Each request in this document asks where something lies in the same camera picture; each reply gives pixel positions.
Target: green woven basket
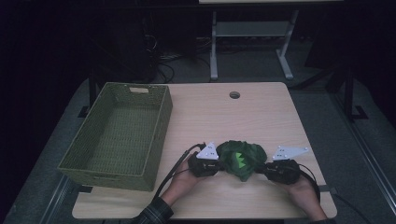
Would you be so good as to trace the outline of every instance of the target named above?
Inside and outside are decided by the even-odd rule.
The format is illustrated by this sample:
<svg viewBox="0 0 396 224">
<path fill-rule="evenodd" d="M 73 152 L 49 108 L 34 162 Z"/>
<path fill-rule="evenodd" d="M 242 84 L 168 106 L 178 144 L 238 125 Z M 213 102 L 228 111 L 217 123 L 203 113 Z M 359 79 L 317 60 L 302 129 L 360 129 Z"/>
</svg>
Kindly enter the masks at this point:
<svg viewBox="0 0 396 224">
<path fill-rule="evenodd" d="M 82 185 L 152 191 L 172 107 L 167 86 L 107 83 L 58 169 Z"/>
</svg>

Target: background table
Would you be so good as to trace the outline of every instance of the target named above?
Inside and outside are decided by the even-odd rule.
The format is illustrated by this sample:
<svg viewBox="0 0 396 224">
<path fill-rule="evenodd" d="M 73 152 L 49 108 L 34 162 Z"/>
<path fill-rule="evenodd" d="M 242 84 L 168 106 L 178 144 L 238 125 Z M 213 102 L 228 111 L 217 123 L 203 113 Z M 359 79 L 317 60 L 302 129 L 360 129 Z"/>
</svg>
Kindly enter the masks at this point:
<svg viewBox="0 0 396 224">
<path fill-rule="evenodd" d="M 189 147 L 214 141 L 216 145 L 240 140 L 261 145 L 269 156 L 277 146 L 310 147 L 304 127 L 283 83 L 210 83 L 169 85 L 174 108 L 166 134 L 156 188 Z M 240 93 L 239 99 L 230 97 Z M 326 185 L 312 150 L 295 158 Z M 78 195 L 76 218 L 128 218 L 137 216 L 153 192 L 94 187 Z M 328 217 L 336 208 L 329 192 L 321 192 Z M 172 207 L 173 218 L 293 218 L 304 217 L 289 196 L 264 175 L 247 182 L 218 172 L 199 183 Z"/>
</svg>

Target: person's right hand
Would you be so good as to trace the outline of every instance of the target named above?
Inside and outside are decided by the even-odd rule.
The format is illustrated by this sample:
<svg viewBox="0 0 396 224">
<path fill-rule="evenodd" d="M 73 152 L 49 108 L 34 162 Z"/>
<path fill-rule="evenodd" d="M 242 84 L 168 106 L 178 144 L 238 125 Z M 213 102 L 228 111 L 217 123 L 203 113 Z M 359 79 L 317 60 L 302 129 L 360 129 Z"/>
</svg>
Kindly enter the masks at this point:
<svg viewBox="0 0 396 224">
<path fill-rule="evenodd" d="M 293 203 L 299 206 L 311 221 L 320 221 L 327 219 L 317 195 L 308 179 L 300 175 L 298 181 L 294 184 L 285 185 L 274 182 L 284 189 L 290 196 Z"/>
</svg>

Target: dark green cloth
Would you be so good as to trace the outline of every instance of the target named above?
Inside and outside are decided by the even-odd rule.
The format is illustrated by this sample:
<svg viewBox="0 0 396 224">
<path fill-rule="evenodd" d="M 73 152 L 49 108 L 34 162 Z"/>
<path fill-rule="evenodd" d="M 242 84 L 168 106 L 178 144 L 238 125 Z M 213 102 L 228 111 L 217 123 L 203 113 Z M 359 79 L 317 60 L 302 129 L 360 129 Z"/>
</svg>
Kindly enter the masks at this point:
<svg viewBox="0 0 396 224">
<path fill-rule="evenodd" d="M 228 141 L 216 148 L 219 160 L 227 173 L 236 175 L 246 182 L 254 169 L 267 161 L 267 154 L 257 144 L 241 141 Z"/>
</svg>

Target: white bracket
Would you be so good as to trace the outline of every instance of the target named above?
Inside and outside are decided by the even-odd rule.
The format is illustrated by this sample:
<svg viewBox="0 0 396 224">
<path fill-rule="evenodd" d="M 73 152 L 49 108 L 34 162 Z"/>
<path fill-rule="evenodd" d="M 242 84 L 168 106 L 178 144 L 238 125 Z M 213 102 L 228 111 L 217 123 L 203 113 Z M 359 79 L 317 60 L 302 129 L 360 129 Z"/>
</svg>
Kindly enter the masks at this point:
<svg viewBox="0 0 396 224">
<path fill-rule="evenodd" d="M 277 147 L 273 161 L 283 161 L 294 158 L 309 151 L 308 147 Z"/>
<path fill-rule="evenodd" d="M 217 160 L 219 158 L 216 146 L 213 142 L 209 143 L 204 149 L 197 154 L 197 159 Z"/>
</svg>

